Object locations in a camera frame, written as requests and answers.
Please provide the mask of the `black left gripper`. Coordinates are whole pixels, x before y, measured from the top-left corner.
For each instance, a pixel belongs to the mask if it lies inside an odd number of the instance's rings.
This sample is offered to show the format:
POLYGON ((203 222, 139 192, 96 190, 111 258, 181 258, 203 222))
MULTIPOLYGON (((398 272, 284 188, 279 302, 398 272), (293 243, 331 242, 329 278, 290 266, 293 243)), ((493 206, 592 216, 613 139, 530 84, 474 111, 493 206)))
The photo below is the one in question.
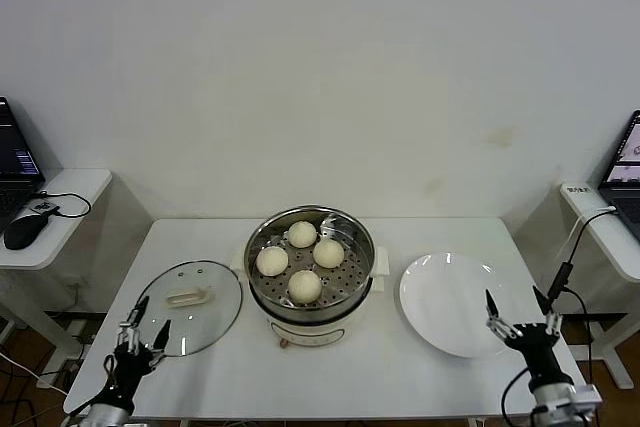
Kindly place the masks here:
POLYGON ((106 361, 109 395, 122 401, 132 401, 142 378, 151 373, 165 357, 170 338, 168 319, 148 349, 140 342, 139 325, 146 313, 149 297, 142 297, 126 320, 119 323, 117 348, 106 361))

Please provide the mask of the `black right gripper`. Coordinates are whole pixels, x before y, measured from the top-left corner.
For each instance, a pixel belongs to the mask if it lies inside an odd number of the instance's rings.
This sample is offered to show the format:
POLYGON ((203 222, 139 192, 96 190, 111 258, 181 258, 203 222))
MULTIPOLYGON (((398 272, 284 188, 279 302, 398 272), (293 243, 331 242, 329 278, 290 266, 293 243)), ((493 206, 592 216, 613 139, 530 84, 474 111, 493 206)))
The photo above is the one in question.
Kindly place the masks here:
POLYGON ((561 316, 553 311, 552 302, 533 286, 536 302, 545 316, 545 324, 516 324, 504 320, 497 308, 491 292, 485 290, 487 327, 512 350, 519 352, 525 360, 531 379, 529 388, 540 388, 552 384, 568 384, 569 376, 564 373, 553 352, 559 340, 561 316))

